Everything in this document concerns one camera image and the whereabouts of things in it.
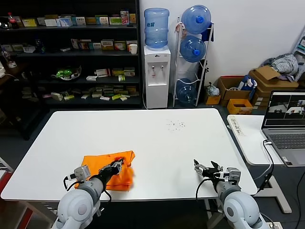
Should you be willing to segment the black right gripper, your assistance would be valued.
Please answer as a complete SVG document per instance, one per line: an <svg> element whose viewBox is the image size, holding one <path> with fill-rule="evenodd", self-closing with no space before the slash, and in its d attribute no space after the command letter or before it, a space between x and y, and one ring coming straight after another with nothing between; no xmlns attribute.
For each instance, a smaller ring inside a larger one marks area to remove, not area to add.
<svg viewBox="0 0 305 229"><path fill-rule="evenodd" d="M207 177L212 181L224 181L224 179L221 178L221 172L223 172L223 167L218 165L216 162L211 161L213 168L206 167L200 164L196 159L194 159L193 162L194 162L194 170L202 177Z"/></svg>

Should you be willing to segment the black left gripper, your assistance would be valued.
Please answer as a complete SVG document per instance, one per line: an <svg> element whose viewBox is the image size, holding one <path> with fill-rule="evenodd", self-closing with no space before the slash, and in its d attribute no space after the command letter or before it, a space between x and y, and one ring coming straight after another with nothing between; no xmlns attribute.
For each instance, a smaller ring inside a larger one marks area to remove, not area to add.
<svg viewBox="0 0 305 229"><path fill-rule="evenodd" d="M104 181L109 181L114 175L118 175L122 170L124 160L124 157L116 158L111 165L107 165L99 171L99 177Z"/></svg>

